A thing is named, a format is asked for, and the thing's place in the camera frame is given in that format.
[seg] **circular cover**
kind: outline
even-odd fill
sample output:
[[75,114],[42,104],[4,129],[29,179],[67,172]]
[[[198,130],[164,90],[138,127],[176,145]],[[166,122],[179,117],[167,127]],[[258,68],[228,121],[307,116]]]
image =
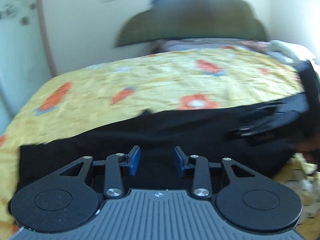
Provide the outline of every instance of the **circular cover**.
[[236,178],[215,200],[230,223],[253,232],[281,232],[296,226],[301,215],[299,196],[271,179]]
[[11,202],[19,226],[43,233],[77,228],[98,208],[95,191],[77,177],[69,176],[43,178],[17,192]]

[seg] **white flower center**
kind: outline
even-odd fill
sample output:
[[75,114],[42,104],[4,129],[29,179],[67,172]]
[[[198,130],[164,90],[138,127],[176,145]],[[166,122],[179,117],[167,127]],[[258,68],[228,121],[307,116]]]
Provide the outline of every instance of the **white flower center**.
[[191,102],[188,103],[189,106],[194,107],[194,108],[201,108],[205,107],[207,103],[202,100],[192,100]]

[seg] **bed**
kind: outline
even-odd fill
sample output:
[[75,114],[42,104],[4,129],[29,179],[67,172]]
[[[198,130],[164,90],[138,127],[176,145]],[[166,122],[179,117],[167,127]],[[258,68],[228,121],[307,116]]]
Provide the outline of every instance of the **bed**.
[[[162,1],[172,4],[171,0]],[[237,30],[232,26],[229,26],[231,32],[224,28],[220,33],[214,28],[202,35],[190,34],[193,38],[198,35],[200,38],[223,36],[233,39],[232,42],[227,40],[228,44],[221,42],[222,45],[216,48],[179,49],[92,65],[57,76],[39,89],[0,138],[0,239],[7,239],[16,230],[13,218],[7,212],[7,203],[19,180],[21,145],[69,138],[102,125],[136,117],[145,109],[156,113],[164,110],[229,108],[273,101],[303,91],[293,67],[281,65],[267,55],[236,45],[235,39],[266,40],[267,37],[245,2],[228,0],[226,4],[229,3],[241,4],[245,14],[236,15],[249,17],[243,21],[247,22],[243,25],[246,34],[241,32],[241,28]],[[153,14],[151,9],[151,12],[142,13],[137,18],[141,20],[145,15]],[[145,27],[150,24],[151,30],[154,26],[152,21],[144,20],[141,25]],[[142,39],[139,29],[130,26],[132,21],[124,26],[118,45],[182,38],[173,35],[173,32],[169,37],[170,30],[166,29],[157,33],[156,37],[145,36]],[[194,28],[186,27],[185,33],[190,33]],[[183,38],[190,38],[185,33],[181,33]],[[314,169],[314,165],[306,163],[297,154],[274,177],[276,181],[293,188],[301,197],[304,212],[298,232],[307,240],[315,240],[320,234],[320,217],[315,212],[319,199],[311,189],[303,190],[300,184],[307,180],[313,187],[318,185],[318,173],[313,177],[306,176]]]

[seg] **yellow fabric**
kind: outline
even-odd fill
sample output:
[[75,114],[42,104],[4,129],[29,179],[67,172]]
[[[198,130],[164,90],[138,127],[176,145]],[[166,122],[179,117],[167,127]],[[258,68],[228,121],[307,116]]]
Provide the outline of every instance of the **yellow fabric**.
[[[198,60],[217,64],[225,72],[212,75],[199,67]],[[6,204],[18,181],[20,145],[72,137],[135,117],[147,108],[154,112],[179,109],[183,97],[192,98],[186,96],[195,94],[215,101],[220,108],[280,99],[303,91],[296,76],[290,66],[235,48],[168,52],[91,66],[53,78],[11,122],[0,147],[0,239],[12,234],[13,219]],[[68,82],[70,88],[54,108],[37,111]],[[114,100],[125,89],[130,93],[122,100]],[[311,233],[304,226],[299,231],[308,240],[314,240],[315,224],[309,224],[313,222],[306,223],[314,226]]]

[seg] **gray ribbed plate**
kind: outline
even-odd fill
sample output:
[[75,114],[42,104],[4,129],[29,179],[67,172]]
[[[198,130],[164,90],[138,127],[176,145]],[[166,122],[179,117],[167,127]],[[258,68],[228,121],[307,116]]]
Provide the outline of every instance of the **gray ribbed plate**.
[[107,201],[101,212],[80,228],[58,234],[43,234],[21,229],[12,239],[300,240],[303,238],[294,230],[265,236],[240,231],[225,222],[210,202],[195,200],[185,190],[134,189],[125,198]]

